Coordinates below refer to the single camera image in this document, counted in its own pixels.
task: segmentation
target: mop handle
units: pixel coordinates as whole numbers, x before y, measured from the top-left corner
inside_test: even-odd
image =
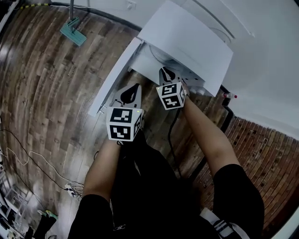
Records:
[[[70,4],[70,21],[73,20],[73,14],[74,13],[74,0],[71,0],[71,4]]]

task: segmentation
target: brick wall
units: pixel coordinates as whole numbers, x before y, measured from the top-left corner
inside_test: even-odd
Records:
[[[299,143],[297,140],[276,130],[262,127],[234,117],[226,130],[236,156],[246,174],[258,188],[265,205],[264,230],[275,232],[282,226],[275,222],[278,214],[289,217],[298,206],[286,207],[291,196],[298,191]],[[202,192],[201,204],[213,208],[214,186],[208,166],[205,165],[194,185]],[[292,210],[281,213],[284,209]]]

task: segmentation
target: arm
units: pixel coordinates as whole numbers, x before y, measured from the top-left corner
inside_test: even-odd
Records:
[[[95,194],[110,200],[120,150],[121,147],[116,141],[105,139],[86,175],[83,196]]]
[[[183,113],[205,154],[212,176],[228,164],[239,164],[225,134],[186,96]]]

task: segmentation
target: black sleeve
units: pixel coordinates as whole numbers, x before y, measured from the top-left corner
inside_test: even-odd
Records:
[[[213,212],[240,226],[250,238],[261,237],[263,200],[241,166],[230,164],[215,174]]]
[[[68,238],[99,238],[112,231],[113,218],[108,201],[98,195],[83,197]]]

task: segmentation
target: electrical wire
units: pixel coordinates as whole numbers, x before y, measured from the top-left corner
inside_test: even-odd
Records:
[[[121,107],[123,107],[123,103],[117,99],[115,99],[116,102],[120,103],[121,104]]]
[[[176,155],[174,153],[174,150],[173,150],[173,147],[172,147],[172,143],[171,143],[171,131],[172,131],[172,128],[174,126],[174,124],[176,123],[177,119],[178,119],[178,115],[180,113],[181,109],[178,108],[177,110],[177,113],[176,113],[176,116],[174,117],[174,120],[169,128],[169,132],[168,132],[168,142],[169,142],[169,145],[170,145],[170,149],[171,149],[171,153],[172,153],[172,156],[173,156],[173,160],[174,160],[174,163],[176,165],[176,168],[178,170],[178,174],[179,174],[179,177],[180,179],[182,179],[182,173],[181,173],[181,170],[179,169],[179,164],[178,164],[178,161],[177,161],[177,158],[176,158]]]
[[[76,192],[76,194],[74,194],[74,195],[79,195],[79,196],[81,196],[82,195],[82,191],[83,191],[83,185],[81,184],[81,183],[78,183],[78,182],[75,182],[75,181],[72,181],[72,180],[69,180],[69,179],[67,179],[67,178],[65,178],[65,177],[63,177],[63,176],[61,176],[58,172],[57,172],[57,170],[54,168],[54,166],[52,166],[46,159],[45,159],[45,157],[44,156],[42,156],[41,154],[38,154],[38,153],[36,153],[36,152],[34,152],[34,151],[30,151],[29,153],[27,152],[27,150],[23,147],[23,145],[21,144],[21,142],[19,141],[19,139],[14,135],[14,133],[13,132],[11,132],[10,130],[7,130],[7,129],[2,129],[2,130],[0,130],[0,132],[3,132],[3,131],[6,131],[6,132],[9,132],[9,133],[11,133],[13,136],[14,136],[14,138],[18,141],[18,143],[20,144],[20,146],[21,146],[21,148],[25,151],[25,153],[27,154],[27,156],[28,156],[28,159],[27,159],[27,161],[25,162],[25,163],[22,163],[21,161],[20,161],[20,159],[18,158],[18,156],[16,155],[16,153],[13,151],[13,150],[11,150],[10,148],[7,148],[6,149],[6,154],[7,155],[4,155],[3,154],[3,152],[0,152],[0,154],[1,155],[3,155],[4,157],[6,157],[6,158],[8,158],[8,150],[10,150],[14,155],[15,155],[15,157],[17,158],[17,160],[20,162],[20,164],[21,165],[23,165],[23,166],[25,166],[28,162],[29,162],[29,159],[31,159],[33,162],[34,162],[34,164],[52,181],[52,182],[54,182],[59,188],[61,188],[62,190],[65,190],[65,191],[68,191],[68,189],[65,189],[65,188],[63,188],[63,187],[61,187],[54,179],[52,179],[36,162],[35,162],[35,160],[30,156],[30,153],[34,153],[34,154],[36,154],[36,155],[39,155],[39,156],[41,156],[46,162],[47,162],[47,164],[49,164],[53,169],[54,169],[54,171],[57,173],[57,175],[59,176],[59,177],[61,177],[62,179],[64,179],[64,180],[66,180],[66,181],[68,181],[68,184],[71,186],[71,188],[74,190],[74,192]]]
[[[20,180],[22,181],[22,183],[28,188],[28,190],[36,197],[37,201],[40,203],[40,205],[43,207],[44,210],[46,210],[46,208],[43,206],[41,199],[30,189],[30,187],[24,182],[24,180],[21,178],[21,176],[18,174],[17,170],[9,163],[9,166],[14,170],[15,174],[17,174],[17,176],[20,178]]]
[[[95,154],[94,154],[94,157],[93,157],[93,160],[94,160],[94,161],[95,161],[95,157],[97,156],[97,154],[98,154],[98,151],[95,152]]]

